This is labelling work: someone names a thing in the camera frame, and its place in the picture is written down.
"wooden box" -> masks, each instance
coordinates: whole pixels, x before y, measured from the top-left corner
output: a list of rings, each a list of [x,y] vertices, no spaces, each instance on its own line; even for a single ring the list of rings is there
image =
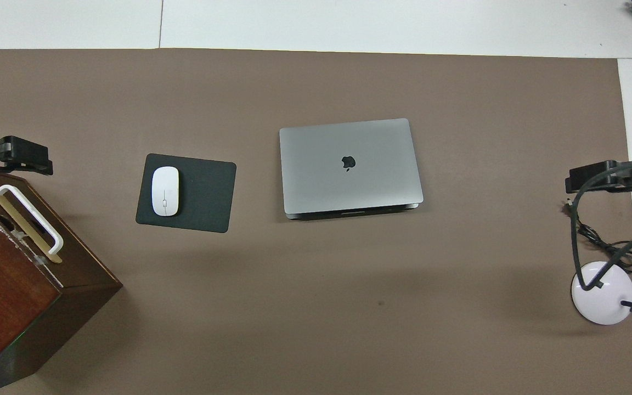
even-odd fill
[[[3,387],[36,372],[122,285],[26,180],[0,174],[1,185],[12,187],[0,190]],[[25,207],[14,189],[44,220]],[[55,232],[63,246],[50,253]]]

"laptop lid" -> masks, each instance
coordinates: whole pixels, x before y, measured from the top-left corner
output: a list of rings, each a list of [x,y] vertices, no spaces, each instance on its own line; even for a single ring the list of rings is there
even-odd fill
[[[279,151],[289,218],[412,208],[424,200],[404,118],[282,128]]]

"white round base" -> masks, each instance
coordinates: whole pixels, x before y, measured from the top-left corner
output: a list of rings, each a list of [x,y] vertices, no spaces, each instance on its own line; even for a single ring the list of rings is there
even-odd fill
[[[590,283],[606,262],[590,262],[582,267],[585,283]],[[622,300],[632,302],[632,282],[619,267],[612,266],[601,278],[602,288],[582,290],[579,278],[572,279],[572,302],[577,312],[587,320],[601,325],[612,325],[625,319],[630,308],[621,305]]]

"black apple logo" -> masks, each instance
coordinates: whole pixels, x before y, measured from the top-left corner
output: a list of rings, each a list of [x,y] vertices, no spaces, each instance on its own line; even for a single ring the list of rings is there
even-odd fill
[[[343,161],[343,168],[346,169],[346,172],[349,172],[351,167],[356,165],[356,160],[351,156],[344,156],[341,160]]]

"handle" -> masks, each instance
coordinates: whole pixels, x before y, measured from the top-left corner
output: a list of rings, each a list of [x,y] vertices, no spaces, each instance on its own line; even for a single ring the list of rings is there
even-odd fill
[[[63,248],[63,237],[60,236],[60,233],[58,233],[58,231],[53,228],[53,226],[50,224],[50,222],[48,222],[47,219],[43,218],[38,209],[33,207],[30,200],[28,200],[28,198],[25,197],[18,188],[14,187],[13,185],[2,185],[0,187],[0,196],[6,193],[7,190],[13,193],[18,201],[21,202],[23,207],[25,207],[26,210],[28,210],[28,212],[33,215],[33,218],[35,218],[36,221],[38,221],[38,223],[42,225],[46,232],[48,232],[49,235],[53,236],[55,244],[53,245],[53,247],[50,248],[50,251],[48,251],[48,253],[50,253],[50,255],[55,255],[56,253],[58,253],[58,251]]]

